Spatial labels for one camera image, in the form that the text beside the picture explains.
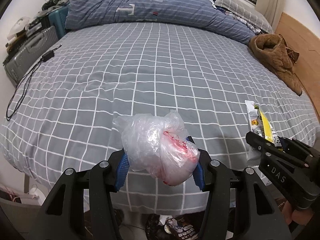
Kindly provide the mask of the right hand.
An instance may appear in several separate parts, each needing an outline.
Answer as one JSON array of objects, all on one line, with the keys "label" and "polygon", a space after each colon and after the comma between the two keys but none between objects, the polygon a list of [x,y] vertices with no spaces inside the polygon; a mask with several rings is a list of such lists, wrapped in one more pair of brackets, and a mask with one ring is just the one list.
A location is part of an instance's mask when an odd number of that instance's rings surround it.
[{"label": "right hand", "polygon": [[296,222],[299,225],[307,225],[314,215],[314,212],[311,209],[302,211],[294,210],[288,201],[286,201],[284,204],[281,213],[283,214],[287,225],[289,225],[291,222]]}]

